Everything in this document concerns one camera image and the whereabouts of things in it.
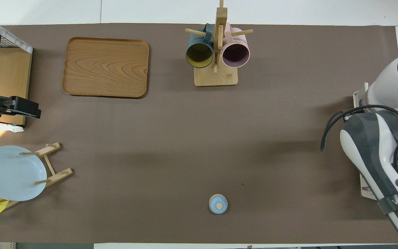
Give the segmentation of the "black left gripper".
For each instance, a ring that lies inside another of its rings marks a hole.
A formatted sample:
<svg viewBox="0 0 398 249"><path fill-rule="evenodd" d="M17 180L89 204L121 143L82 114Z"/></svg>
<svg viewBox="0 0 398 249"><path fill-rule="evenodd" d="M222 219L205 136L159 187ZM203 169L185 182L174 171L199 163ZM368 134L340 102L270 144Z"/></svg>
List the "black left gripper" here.
<svg viewBox="0 0 398 249"><path fill-rule="evenodd" d="M39 104L19 96L0 96L0 117L25 114L27 118L41 118Z"/></svg>

